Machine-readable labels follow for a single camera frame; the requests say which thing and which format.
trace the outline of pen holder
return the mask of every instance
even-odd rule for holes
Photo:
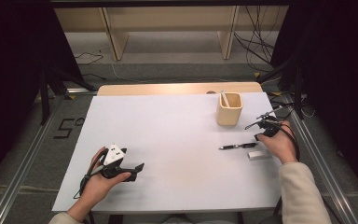
[[[242,111],[242,99],[238,93],[227,92],[226,105],[223,94],[220,94],[216,109],[216,122],[220,125],[236,125]]]

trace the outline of white sleeve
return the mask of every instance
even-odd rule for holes
[[[280,169],[282,219],[289,223],[331,223],[312,172],[301,162],[289,162]]]
[[[68,214],[62,212],[55,215],[48,224],[81,224]]]

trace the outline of person's right hand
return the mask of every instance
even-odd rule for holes
[[[283,121],[281,127],[293,136],[292,131],[285,125],[290,127],[289,121]],[[293,146],[292,141],[286,133],[278,131],[272,137],[267,137],[264,134],[258,134],[257,138],[260,142],[266,145],[272,155],[278,157],[282,164],[297,161],[295,146]]]

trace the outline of table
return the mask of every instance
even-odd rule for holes
[[[259,114],[271,109],[267,96],[257,85],[192,83],[102,87],[101,94],[91,103],[52,210],[66,211],[75,202],[72,198],[90,158],[103,144],[112,143],[110,136],[115,137],[117,145],[128,149],[122,167],[133,168],[144,162],[145,168],[135,182],[114,187],[93,211],[109,214],[228,212],[275,206],[280,197],[280,162],[276,158],[249,161],[247,152],[264,150],[262,145],[250,149],[217,149],[222,144],[235,144],[233,141],[254,141],[253,135],[260,132],[257,127],[249,132],[243,129]],[[126,92],[106,96],[109,91],[115,94],[115,89]],[[159,95],[153,95],[157,89],[161,89]],[[213,115],[218,95],[204,93],[221,89],[253,91],[242,94],[241,125],[223,127],[215,123]],[[168,95],[161,95],[164,90]]]

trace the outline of pen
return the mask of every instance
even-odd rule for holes
[[[239,147],[255,147],[255,145],[257,145],[257,143],[245,143],[242,145],[229,145],[229,146],[223,146],[220,147],[220,150],[225,150],[225,149],[233,149],[233,148],[239,148]]]

